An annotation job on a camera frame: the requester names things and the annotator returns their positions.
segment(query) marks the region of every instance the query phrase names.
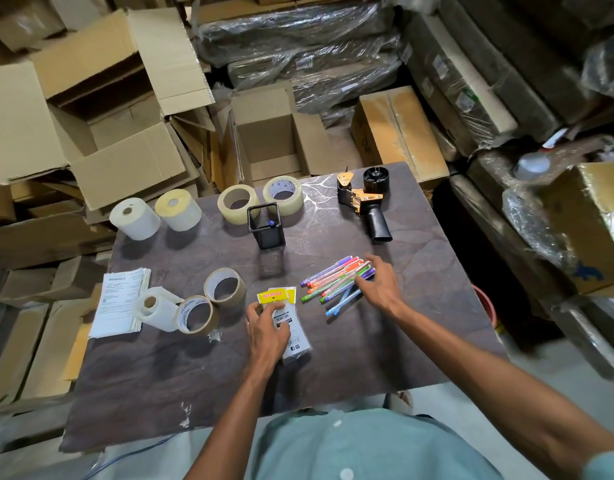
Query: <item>hand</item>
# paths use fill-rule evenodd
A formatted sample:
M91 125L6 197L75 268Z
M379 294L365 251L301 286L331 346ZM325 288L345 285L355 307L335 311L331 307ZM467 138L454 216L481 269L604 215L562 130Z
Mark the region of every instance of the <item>hand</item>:
M354 280L356 286L373 306L377 306L387 314L395 315L397 307L402 304L402 296L393 267L391 267L391 264L385 263L381 257L373 254L367 253L365 259L374 263L376 269L374 281L366 281L360 276L356 276Z
M247 306L247 331L251 345L251 364L249 373L262 374L269 379L275 364L287 348L291 332L287 322L280 323L280 328L273 324L271 314L274 310L284 308L284 303L271 303L258 316L258 303Z

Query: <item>stack of papers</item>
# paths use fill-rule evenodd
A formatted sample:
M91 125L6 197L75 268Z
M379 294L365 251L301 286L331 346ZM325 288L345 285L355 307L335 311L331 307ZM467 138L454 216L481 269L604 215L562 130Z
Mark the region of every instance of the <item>stack of papers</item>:
M89 338L140 331L142 322L133 316L133 305L136 298L149 289L150 280L151 270L145 267L124 273L105 274L103 292Z

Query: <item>forearm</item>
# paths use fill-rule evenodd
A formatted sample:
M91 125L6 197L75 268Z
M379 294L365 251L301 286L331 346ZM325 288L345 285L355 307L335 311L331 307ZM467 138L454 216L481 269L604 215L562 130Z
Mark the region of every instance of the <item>forearm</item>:
M614 450L614 435L551 387L406 305L392 311L409 338L551 478L577 477L591 457Z
M268 375L252 369L184 480L242 480Z

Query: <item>person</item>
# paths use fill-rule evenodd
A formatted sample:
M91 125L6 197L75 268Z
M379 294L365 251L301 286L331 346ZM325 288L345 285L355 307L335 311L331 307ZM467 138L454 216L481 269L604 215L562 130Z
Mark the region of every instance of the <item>person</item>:
M551 479L614 480L614 434L513 364L409 308L391 265L379 257L373 282L356 278L380 308L478 406L527 460ZM267 306L247 308L251 360L229 408L185 480L241 480L263 392L289 340ZM386 409L294 413L272 420L252 463L256 480L494 480L500 473L451 429Z

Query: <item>right arm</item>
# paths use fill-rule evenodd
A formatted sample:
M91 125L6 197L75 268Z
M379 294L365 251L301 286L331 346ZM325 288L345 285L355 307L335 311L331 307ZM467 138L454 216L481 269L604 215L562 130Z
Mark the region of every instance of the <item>right arm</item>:
M614 434L551 387L409 308L391 265L367 255L374 282L356 279L367 300L478 406L496 429L552 479L579 478L588 462L614 451Z

